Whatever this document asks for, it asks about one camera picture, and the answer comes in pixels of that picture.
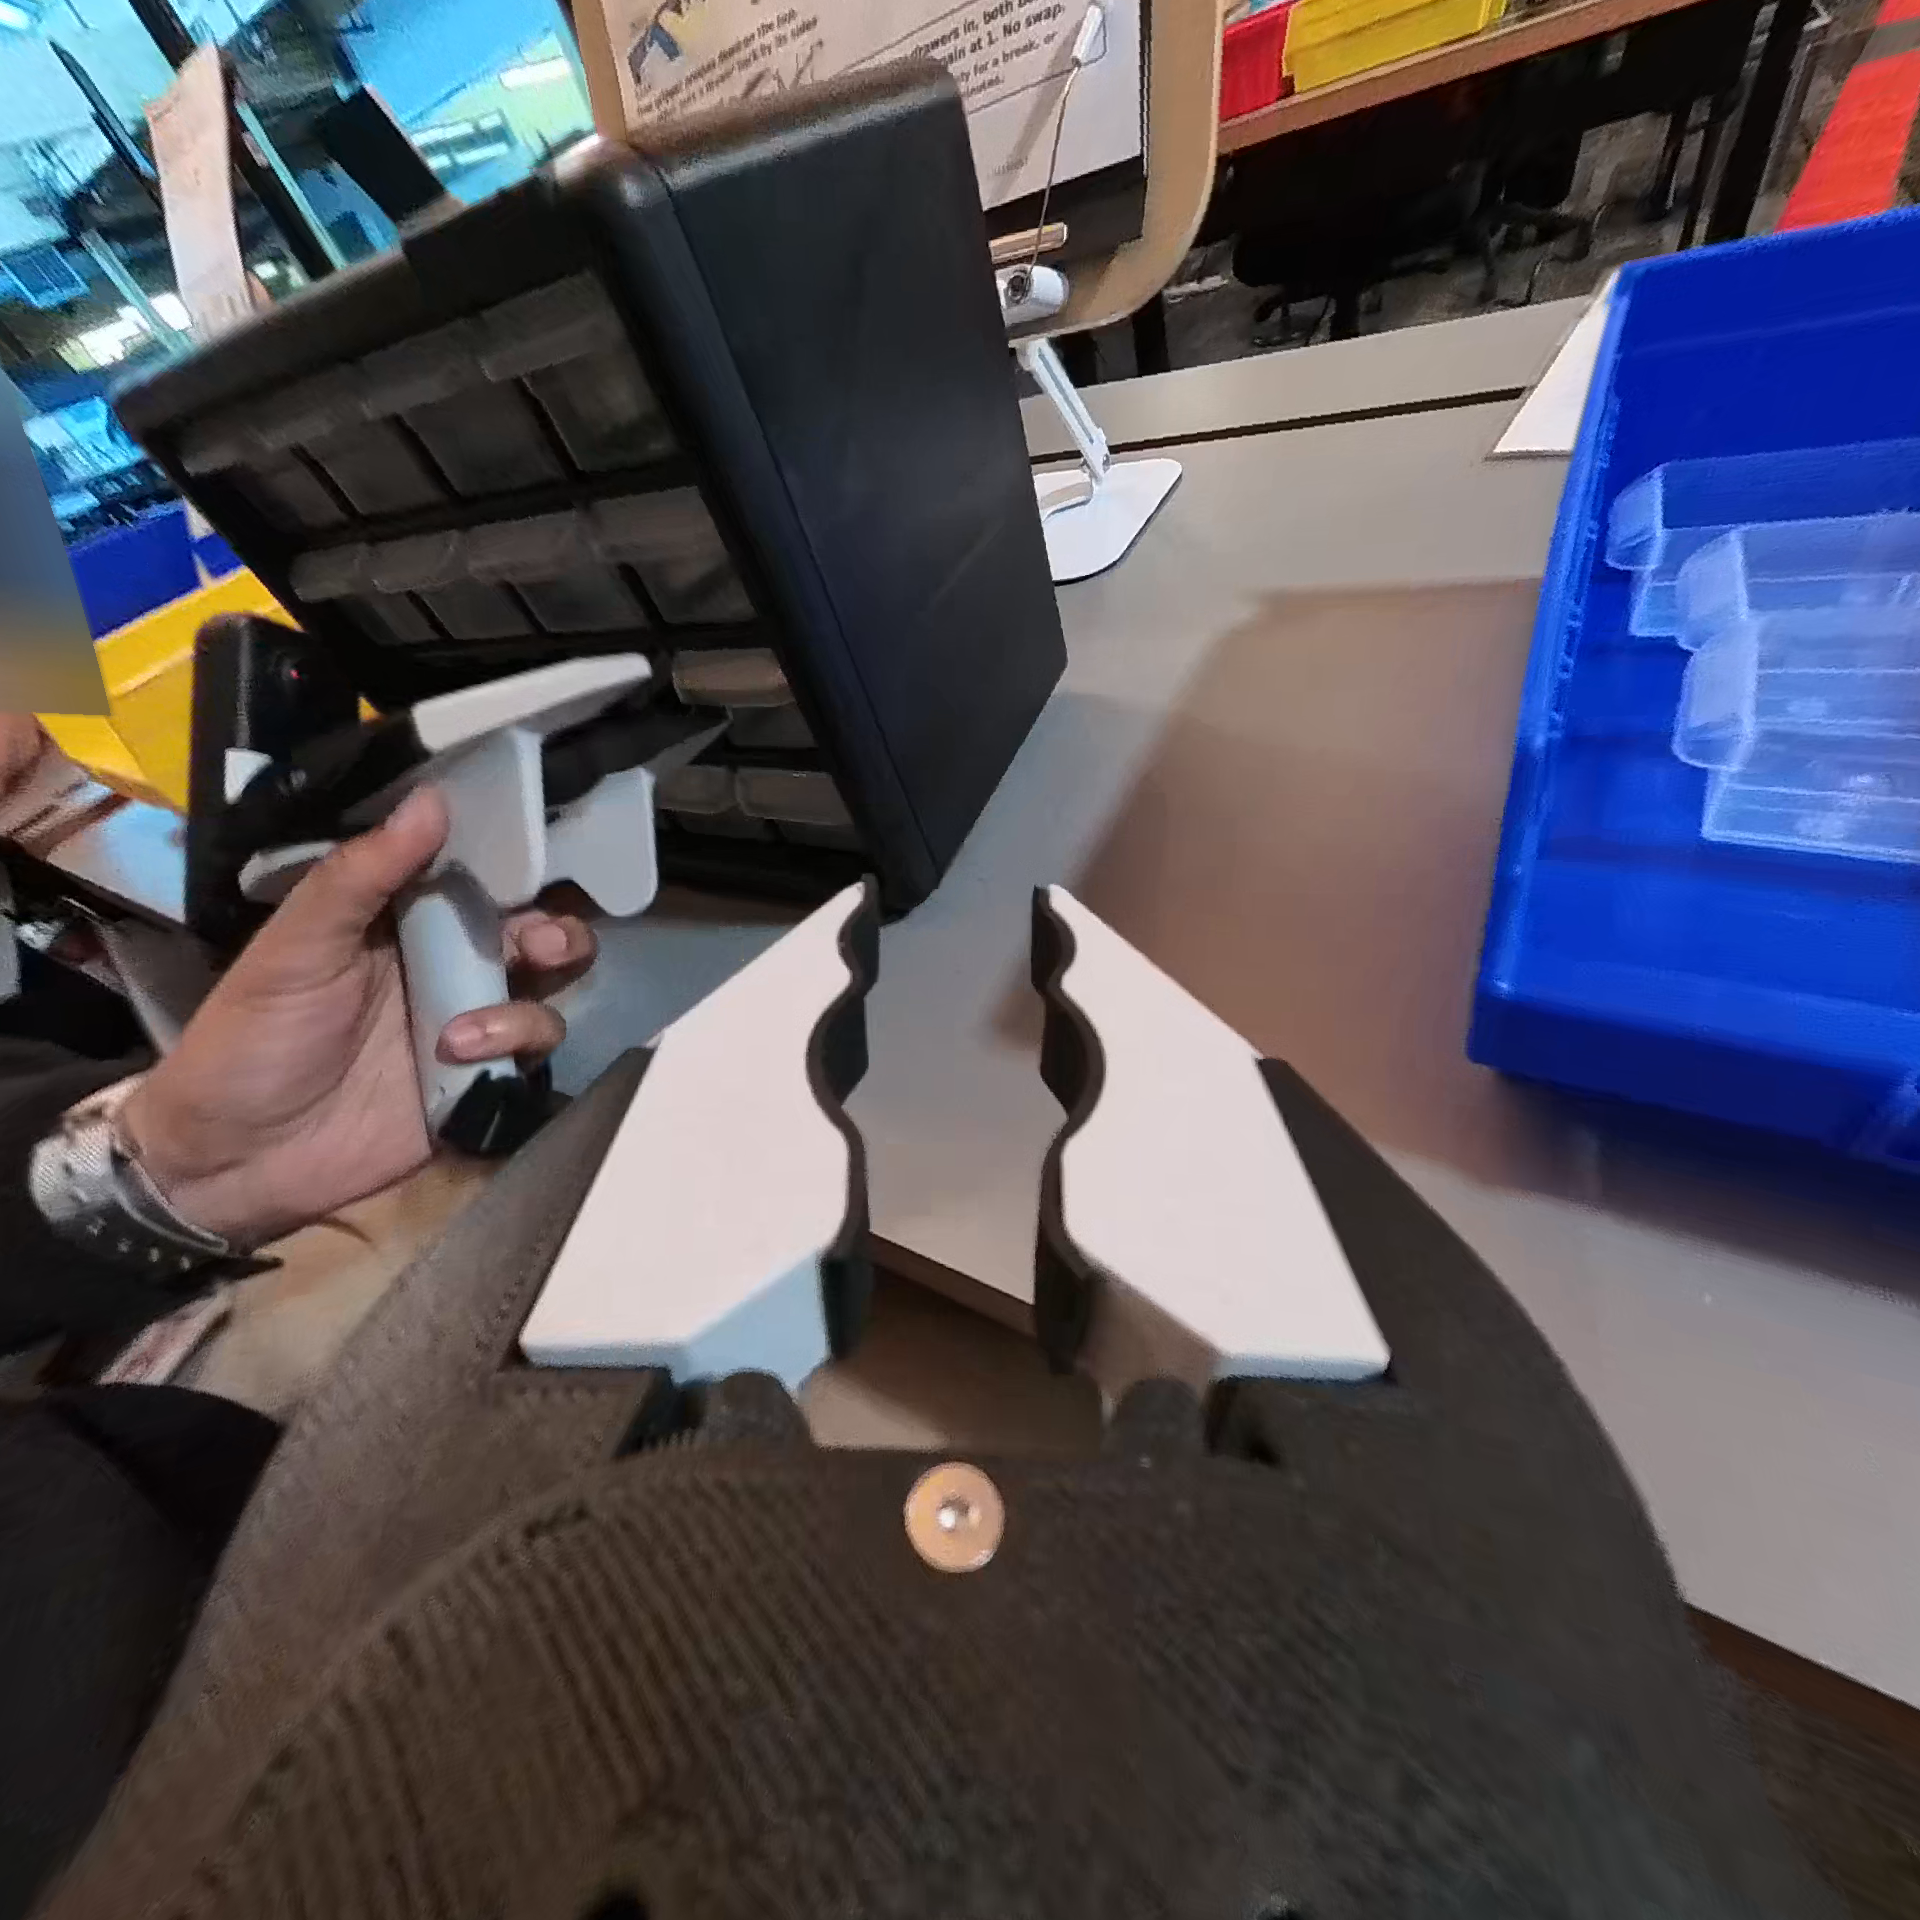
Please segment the white printed sign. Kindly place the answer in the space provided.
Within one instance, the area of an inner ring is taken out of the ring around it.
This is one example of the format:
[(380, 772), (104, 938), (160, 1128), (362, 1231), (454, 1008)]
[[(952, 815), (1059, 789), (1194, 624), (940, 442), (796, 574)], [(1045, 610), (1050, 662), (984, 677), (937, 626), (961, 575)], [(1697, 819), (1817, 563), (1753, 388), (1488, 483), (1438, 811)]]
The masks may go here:
[(962, 96), (984, 207), (1145, 158), (1139, 3), (597, 3), (572, 21), (608, 135), (933, 62)]

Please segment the yellow plastic bin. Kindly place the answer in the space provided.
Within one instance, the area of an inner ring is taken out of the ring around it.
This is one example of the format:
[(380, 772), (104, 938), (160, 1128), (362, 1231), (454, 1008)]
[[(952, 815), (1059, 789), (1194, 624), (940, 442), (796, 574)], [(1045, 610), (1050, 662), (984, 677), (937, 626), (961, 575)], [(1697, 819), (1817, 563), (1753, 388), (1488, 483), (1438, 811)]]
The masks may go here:
[(123, 800), (185, 815), (194, 658), (201, 626), (219, 614), (282, 620), (273, 589), (238, 570), (93, 642), (107, 712), (42, 710), (62, 756)]

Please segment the blue-white paper sheet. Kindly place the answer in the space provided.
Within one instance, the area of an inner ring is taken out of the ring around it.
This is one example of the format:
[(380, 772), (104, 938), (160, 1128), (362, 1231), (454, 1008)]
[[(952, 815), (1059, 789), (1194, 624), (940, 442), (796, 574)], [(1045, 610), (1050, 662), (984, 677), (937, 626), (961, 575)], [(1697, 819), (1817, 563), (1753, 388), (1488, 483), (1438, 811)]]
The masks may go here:
[(1497, 444), (1490, 446), (1488, 459), (1547, 462), (1571, 458), (1593, 390), (1616, 285), (1619, 272), (1609, 272), (1566, 340), (1555, 349), (1552, 362), (1526, 390)]

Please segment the red storage crate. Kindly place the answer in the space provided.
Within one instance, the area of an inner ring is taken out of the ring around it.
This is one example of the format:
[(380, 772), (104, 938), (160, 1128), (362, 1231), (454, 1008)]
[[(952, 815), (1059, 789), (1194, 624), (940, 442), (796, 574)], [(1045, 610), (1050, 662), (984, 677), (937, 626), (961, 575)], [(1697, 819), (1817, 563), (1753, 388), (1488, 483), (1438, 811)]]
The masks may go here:
[(1918, 14), (1883, 7), (1794, 180), (1776, 234), (1893, 207), (1918, 111)]

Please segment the silver wristwatch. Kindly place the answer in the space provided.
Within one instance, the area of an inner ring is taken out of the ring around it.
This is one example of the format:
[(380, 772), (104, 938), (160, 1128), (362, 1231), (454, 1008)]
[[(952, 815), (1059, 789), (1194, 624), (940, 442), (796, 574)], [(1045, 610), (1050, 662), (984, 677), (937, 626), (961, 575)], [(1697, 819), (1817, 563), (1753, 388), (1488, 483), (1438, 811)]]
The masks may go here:
[(173, 1208), (128, 1142), (123, 1110), (145, 1082), (136, 1071), (84, 1095), (32, 1144), (38, 1218), (65, 1245), (152, 1285), (256, 1272), (243, 1248)]

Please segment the blue plastic bin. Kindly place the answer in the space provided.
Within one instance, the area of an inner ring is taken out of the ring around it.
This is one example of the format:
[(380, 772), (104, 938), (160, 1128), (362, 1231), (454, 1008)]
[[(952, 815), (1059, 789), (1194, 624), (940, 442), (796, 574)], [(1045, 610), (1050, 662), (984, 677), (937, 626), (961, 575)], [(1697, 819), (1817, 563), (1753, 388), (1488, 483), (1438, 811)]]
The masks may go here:
[(1603, 556), (1658, 464), (1916, 439), (1916, 210), (1626, 268), (1520, 694), (1467, 1051), (1580, 1096), (1916, 1178), (1916, 864), (1720, 845), (1715, 775), (1916, 787), (1916, 738), (1673, 755), (1691, 651)]

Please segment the grey desk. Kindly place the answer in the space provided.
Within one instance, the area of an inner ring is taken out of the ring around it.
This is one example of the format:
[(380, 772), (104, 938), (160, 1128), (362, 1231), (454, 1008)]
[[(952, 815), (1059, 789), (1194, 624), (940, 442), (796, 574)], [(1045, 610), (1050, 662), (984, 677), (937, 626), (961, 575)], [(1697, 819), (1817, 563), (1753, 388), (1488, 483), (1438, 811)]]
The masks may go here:
[(1292, 1066), (1549, 1338), (1684, 1595), (1916, 1702), (1916, 1221), (1681, 1164), (1466, 1054), (1563, 467), (1512, 402), (1203, 439), (1062, 592), (1068, 669), (940, 891), (882, 938), (881, 1266), (1026, 1323), (1059, 1125), (1028, 990), (1062, 882)]

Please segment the person's left hand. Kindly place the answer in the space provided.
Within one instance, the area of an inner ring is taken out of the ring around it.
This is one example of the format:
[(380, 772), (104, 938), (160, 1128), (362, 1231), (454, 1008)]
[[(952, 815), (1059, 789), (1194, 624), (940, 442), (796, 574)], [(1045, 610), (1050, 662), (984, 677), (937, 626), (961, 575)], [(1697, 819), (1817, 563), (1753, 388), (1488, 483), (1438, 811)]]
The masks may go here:
[(115, 1132), (187, 1226), (254, 1252), (437, 1157), (394, 901), (446, 837), (424, 787), (331, 851), (128, 1095)]

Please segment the yellow shelf bins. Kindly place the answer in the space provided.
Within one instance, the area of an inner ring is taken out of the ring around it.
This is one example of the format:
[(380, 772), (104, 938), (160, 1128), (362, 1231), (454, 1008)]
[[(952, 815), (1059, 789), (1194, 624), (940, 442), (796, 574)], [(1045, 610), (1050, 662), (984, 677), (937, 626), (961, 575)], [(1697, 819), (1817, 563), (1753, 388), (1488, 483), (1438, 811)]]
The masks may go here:
[(1297, 3), (1288, 14), (1283, 75), (1293, 94), (1472, 39), (1507, 3)]

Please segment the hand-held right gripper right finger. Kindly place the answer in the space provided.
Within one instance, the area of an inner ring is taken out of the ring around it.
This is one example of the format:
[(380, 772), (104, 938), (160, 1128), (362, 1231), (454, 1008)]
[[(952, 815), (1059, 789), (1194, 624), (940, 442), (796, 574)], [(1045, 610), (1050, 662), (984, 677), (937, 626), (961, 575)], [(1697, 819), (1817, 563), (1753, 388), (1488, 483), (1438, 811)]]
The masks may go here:
[(1385, 1378), (1268, 1061), (1062, 884), (1032, 903), (1041, 1350), (1098, 1384)]

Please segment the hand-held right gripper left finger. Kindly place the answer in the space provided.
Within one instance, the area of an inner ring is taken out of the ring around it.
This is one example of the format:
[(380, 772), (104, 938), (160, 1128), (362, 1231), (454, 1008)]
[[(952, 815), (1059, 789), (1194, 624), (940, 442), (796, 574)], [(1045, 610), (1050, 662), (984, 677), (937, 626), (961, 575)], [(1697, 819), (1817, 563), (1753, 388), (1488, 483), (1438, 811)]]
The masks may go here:
[(868, 1063), (877, 882), (860, 879), (672, 1022), (520, 1332), (530, 1365), (803, 1384), (874, 1301)]

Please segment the white monitor stand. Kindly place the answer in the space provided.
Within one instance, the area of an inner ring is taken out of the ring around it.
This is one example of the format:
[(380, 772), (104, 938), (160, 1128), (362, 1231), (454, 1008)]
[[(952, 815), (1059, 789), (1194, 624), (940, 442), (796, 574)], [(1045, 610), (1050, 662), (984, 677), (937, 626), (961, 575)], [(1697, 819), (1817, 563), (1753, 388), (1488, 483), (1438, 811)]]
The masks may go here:
[(1018, 368), (1062, 424), (1074, 464), (1036, 477), (1050, 579), (1077, 586), (1121, 564), (1173, 498), (1185, 467), (1171, 458), (1118, 459), (1073, 384), (1051, 325), (1065, 311), (1070, 280), (1043, 255), (1065, 237), (1062, 223), (1006, 234), (993, 242), (1000, 311)]

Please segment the curved wooden shelf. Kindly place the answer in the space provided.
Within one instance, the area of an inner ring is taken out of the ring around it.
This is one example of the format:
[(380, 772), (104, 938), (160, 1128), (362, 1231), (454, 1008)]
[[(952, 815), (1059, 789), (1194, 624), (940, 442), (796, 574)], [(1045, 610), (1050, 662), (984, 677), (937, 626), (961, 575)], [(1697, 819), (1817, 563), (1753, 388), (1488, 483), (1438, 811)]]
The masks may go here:
[[(563, 3), (558, 7), (569, 29), (569, 51), (582, 62), (594, 132), (610, 140), (632, 136), (633, 75), (618, 46), (618, 16), (626, 5)], [(1145, 167), (1141, 234), (1105, 255), (1085, 253), (1085, 263), (1065, 276), (1061, 301), (1051, 311), (1038, 314), (1028, 306), (1020, 319), (1011, 319), (1012, 340), (1024, 347), (1028, 336), (1102, 330), (1158, 301), (1208, 210), (1224, 136), (1227, 154), (1259, 149), (1329, 120), (1556, 58), (1571, 46), (1605, 40), (1654, 19), (1712, 7), (1589, 3), (1533, 10), (1520, 21), (1442, 40), (1325, 87), (1312, 87), (1306, 96), (1232, 117), (1220, 135), (1217, 96), (1226, 26), (1219, 5), (1153, 5), (1141, 27)], [(1738, 119), (1736, 144), (1720, 164), (1720, 195), (1707, 222), (1710, 242), (1747, 235), (1813, 12), (1813, 5), (1740, 5), (1745, 32), (1736, 36), (1736, 84), (1740, 84), (1747, 51), (1766, 7), (1766, 34)], [(1073, 223), (1065, 240), (1046, 237), (1046, 226), (1046, 213), (1038, 213), (1026, 229), (996, 237), (993, 242), (996, 275), (1004, 278), (1011, 275), (1020, 285), (1036, 278), (1041, 269), (1034, 263), (1036, 255), (1045, 261), (1080, 245), (1073, 240)]]

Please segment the white desk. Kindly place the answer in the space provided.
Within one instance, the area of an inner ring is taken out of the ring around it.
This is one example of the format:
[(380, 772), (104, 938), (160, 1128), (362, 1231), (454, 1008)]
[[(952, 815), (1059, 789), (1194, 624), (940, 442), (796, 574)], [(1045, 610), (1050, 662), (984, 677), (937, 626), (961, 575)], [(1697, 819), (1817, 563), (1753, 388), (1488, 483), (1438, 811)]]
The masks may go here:
[(1398, 326), (1347, 343), (1105, 381), (1080, 397), (1121, 453), (1516, 405), (1592, 303), (1585, 294)]

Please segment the blue partition panel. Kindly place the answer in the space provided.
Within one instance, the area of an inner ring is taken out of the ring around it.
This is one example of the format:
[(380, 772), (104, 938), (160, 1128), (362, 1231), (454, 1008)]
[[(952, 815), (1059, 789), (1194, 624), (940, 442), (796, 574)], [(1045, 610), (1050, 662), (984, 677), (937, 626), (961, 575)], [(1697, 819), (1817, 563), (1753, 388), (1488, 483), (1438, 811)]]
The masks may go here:
[(97, 639), (245, 566), (184, 500), (86, 534), (66, 557)]

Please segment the black drawer cabinet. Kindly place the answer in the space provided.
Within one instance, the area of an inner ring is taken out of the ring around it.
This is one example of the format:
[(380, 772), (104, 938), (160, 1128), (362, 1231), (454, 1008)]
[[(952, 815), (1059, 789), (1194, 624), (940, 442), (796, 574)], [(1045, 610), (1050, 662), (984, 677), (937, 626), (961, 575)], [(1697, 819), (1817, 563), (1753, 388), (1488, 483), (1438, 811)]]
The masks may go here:
[(248, 528), (196, 503), (172, 424), (576, 272), (613, 298), (776, 616), (860, 842), (680, 834), (661, 800), (662, 879), (816, 906), (870, 874), (888, 915), (909, 912), (1068, 662), (970, 125), (937, 64), (593, 136), (133, 375), (113, 410), (297, 624)]

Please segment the red shelf bins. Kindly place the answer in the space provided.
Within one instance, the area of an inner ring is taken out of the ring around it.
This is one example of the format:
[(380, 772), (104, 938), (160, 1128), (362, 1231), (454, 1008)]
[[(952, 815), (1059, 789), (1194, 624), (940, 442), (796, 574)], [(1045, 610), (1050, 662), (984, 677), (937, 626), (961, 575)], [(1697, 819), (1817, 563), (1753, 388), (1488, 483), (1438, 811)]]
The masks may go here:
[(1280, 106), (1293, 91), (1288, 54), (1292, 12), (1293, 3), (1230, 5), (1217, 94), (1220, 125)]

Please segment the person's dark knit sweater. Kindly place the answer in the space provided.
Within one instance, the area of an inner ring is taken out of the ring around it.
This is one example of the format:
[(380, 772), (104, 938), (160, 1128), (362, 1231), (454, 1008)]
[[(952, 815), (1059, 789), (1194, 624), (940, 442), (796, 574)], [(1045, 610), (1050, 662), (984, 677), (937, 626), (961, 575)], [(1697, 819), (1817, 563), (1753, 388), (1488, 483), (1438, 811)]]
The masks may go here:
[(4, 1917), (106, 1811), (278, 1439), (276, 1419), (179, 1384), (4, 1403)]

